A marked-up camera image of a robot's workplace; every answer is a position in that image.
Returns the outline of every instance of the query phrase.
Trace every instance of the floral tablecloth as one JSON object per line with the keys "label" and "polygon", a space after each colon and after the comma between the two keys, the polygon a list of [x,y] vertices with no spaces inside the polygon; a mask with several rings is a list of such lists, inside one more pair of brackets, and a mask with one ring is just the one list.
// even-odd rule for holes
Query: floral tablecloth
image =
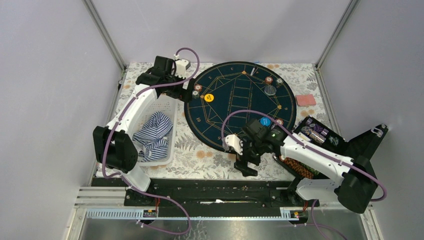
{"label": "floral tablecloth", "polygon": [[[297,106],[296,123],[308,115],[314,116],[329,126],[329,119],[324,108],[321,92],[318,88],[313,65],[310,63],[258,63],[280,75],[290,86],[294,95],[313,94],[316,105],[301,107]],[[213,63],[201,63],[199,71],[213,66]],[[131,63],[128,67],[121,94],[118,98],[115,114],[124,107],[130,97],[138,76],[152,67],[153,63]],[[192,63],[187,76],[196,69],[196,63]],[[268,181],[291,181],[294,177],[283,167],[276,163],[271,154],[261,157],[259,166],[249,163],[249,166],[258,171],[256,177],[243,177],[233,168],[236,156],[217,151],[198,140],[190,130],[184,116],[184,103],[179,101],[176,124],[176,140],[173,160],[167,165],[142,167],[144,172],[151,178],[169,179],[228,179],[228,180],[268,180]],[[102,177],[102,171],[98,168],[97,177]]]}

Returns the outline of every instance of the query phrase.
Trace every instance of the blue chip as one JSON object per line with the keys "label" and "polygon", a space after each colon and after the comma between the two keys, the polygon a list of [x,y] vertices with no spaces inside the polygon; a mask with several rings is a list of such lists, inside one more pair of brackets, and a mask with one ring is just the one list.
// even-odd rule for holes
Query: blue chip
{"label": "blue chip", "polygon": [[267,117],[262,117],[259,122],[263,126],[267,126],[268,127],[269,125],[271,125],[271,120],[269,118],[267,118]]}

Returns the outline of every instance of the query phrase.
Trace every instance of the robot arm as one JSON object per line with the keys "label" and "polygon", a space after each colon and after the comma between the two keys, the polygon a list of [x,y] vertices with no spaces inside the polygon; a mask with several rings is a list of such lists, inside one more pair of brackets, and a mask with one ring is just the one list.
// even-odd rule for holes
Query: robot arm
{"label": "robot arm", "polygon": [[106,127],[97,126],[93,131],[96,160],[102,163],[108,136],[113,126],[118,123],[107,151],[106,166],[125,175],[134,187],[141,191],[146,191],[150,184],[150,178],[138,166],[138,151],[132,141],[134,133],[139,130],[141,118],[161,94],[184,102],[190,101],[195,80],[192,79],[179,85],[148,89],[142,94],[139,93],[150,86],[183,81],[189,67],[190,61],[179,59],[178,55],[175,55],[174,59],[157,56],[153,67],[137,78],[134,91],[125,103],[125,107]]}
{"label": "robot arm", "polygon": [[[313,120],[315,124],[323,126],[316,119]],[[376,177],[370,158],[388,131],[383,124],[345,142],[335,152],[309,142],[301,137],[300,132],[293,133],[294,138],[305,144],[301,146],[279,127],[263,126],[256,119],[249,121],[243,131],[247,138],[240,139],[236,135],[228,135],[225,137],[225,143],[237,153],[234,167],[245,177],[258,174],[256,170],[248,167],[248,163],[259,165],[263,153],[273,153],[274,159],[279,164],[282,164],[279,157],[284,156],[308,165],[323,175],[317,179],[297,177],[292,182],[289,188],[295,190],[304,200],[340,202],[355,213],[363,213],[377,189],[374,182],[346,165],[353,165]],[[306,146],[332,156],[340,163],[330,161]]]}

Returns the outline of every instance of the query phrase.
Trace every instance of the round dark blue mat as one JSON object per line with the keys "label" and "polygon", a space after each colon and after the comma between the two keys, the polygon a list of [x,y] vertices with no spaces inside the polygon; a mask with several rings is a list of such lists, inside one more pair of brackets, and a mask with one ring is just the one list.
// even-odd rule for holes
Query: round dark blue mat
{"label": "round dark blue mat", "polygon": [[[266,94],[269,86],[275,87],[271,87],[271,92],[276,90],[274,95]],[[200,90],[194,94],[197,98],[184,105],[185,118],[196,137],[216,150],[224,152],[221,126],[224,119],[237,110],[265,113],[282,121],[289,130],[295,125],[295,96],[283,78],[266,67],[243,61],[221,63],[203,71],[196,78],[194,88]],[[252,118],[262,116],[234,115],[224,129],[225,135],[243,137],[241,128]]]}

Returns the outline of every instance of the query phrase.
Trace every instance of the blue and white striped shirt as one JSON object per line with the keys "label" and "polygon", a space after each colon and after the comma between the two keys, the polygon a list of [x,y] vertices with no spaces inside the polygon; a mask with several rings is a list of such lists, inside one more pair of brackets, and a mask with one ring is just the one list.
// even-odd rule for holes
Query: blue and white striped shirt
{"label": "blue and white striped shirt", "polygon": [[168,139],[165,137],[173,128],[171,119],[158,111],[153,113],[140,131],[134,133],[133,141],[142,145],[138,153],[141,162],[164,159],[168,155]]}

